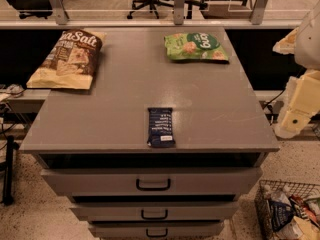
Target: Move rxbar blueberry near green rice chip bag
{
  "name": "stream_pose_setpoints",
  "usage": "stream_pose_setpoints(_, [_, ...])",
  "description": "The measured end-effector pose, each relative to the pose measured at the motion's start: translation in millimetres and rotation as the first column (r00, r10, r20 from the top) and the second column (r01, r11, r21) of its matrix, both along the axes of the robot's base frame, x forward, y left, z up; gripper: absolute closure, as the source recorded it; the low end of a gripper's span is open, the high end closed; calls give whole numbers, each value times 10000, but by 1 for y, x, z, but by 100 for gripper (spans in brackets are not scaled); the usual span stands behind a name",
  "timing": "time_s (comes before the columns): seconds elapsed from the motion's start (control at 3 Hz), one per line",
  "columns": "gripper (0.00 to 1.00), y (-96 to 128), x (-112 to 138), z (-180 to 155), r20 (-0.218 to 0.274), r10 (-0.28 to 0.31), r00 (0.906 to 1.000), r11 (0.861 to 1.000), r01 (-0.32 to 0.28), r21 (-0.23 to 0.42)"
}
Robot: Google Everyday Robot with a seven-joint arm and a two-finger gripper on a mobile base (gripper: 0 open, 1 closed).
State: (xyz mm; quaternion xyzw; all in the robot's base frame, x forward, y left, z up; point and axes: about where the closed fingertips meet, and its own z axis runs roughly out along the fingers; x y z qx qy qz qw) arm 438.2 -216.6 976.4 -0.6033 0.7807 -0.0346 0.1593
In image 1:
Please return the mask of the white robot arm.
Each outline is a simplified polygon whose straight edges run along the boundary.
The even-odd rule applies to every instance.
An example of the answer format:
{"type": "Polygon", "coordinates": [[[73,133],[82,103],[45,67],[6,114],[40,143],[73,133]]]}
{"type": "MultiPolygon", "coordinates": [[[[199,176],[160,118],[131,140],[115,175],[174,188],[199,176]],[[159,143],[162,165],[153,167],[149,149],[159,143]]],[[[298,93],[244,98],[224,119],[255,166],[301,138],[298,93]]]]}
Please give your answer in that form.
{"type": "Polygon", "coordinates": [[[298,135],[320,111],[320,1],[304,17],[299,27],[278,41],[273,51],[293,54],[306,72],[290,77],[280,109],[275,134],[284,139],[298,135]]]}

